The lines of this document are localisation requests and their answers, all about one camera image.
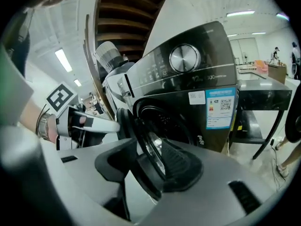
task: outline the silver dial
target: silver dial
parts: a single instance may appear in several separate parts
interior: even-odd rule
[[[182,44],[171,52],[169,60],[174,70],[184,73],[198,66],[200,54],[193,46]]]

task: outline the ceiling light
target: ceiling light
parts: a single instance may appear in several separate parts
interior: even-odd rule
[[[72,71],[71,65],[69,64],[63,49],[56,51],[55,55],[67,72]]]
[[[74,81],[74,83],[76,83],[76,85],[77,85],[78,87],[81,86],[81,83],[79,82],[78,79],[76,79],[76,80]]]
[[[280,18],[284,18],[284,19],[286,19],[287,21],[290,21],[290,18],[289,18],[288,16],[282,14],[282,13],[277,13],[276,16],[277,16],[277,17],[280,17]]]
[[[244,11],[244,12],[236,12],[236,13],[227,13],[227,17],[237,16],[237,15],[247,15],[253,14],[255,11]]]

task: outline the white ceiling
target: white ceiling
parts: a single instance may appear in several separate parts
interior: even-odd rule
[[[203,21],[220,21],[231,37],[254,37],[253,32],[273,32],[287,27],[289,23],[276,17],[281,12],[274,0],[180,0],[186,6],[194,8]],[[254,10],[253,15],[226,17],[227,13]]]
[[[39,8],[30,25],[29,62],[57,82],[65,81],[81,98],[95,91],[83,50],[85,17],[90,14],[89,24],[93,24],[94,6],[95,0],[68,0],[50,8]],[[69,73],[55,55],[61,48],[73,69]]]

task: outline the black washing machine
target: black washing machine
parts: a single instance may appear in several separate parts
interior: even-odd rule
[[[151,181],[144,189],[157,189],[148,191],[151,195],[159,196],[165,180],[162,139],[223,149],[237,105],[238,81],[230,42],[219,22],[192,28],[156,47],[118,86],[129,107],[117,110],[119,138],[137,138],[137,174],[145,174],[140,184]]]

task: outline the wristwatch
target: wristwatch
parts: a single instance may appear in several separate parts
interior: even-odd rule
[[[48,119],[52,116],[52,114],[44,114],[41,116],[38,126],[38,135],[42,137],[44,140],[49,140],[48,136]]]

